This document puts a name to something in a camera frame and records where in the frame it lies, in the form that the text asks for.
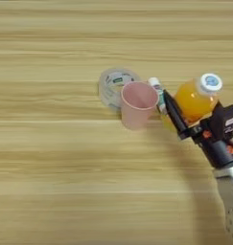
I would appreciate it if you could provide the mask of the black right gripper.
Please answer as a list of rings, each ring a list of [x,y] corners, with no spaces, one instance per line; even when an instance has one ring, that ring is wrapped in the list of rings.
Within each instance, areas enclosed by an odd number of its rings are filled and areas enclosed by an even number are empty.
[[[211,123],[210,119],[205,119],[199,125],[189,127],[175,99],[166,90],[163,91],[163,95],[168,115],[181,140],[192,137],[211,166],[216,169],[233,163],[233,124],[224,126],[222,123]]]

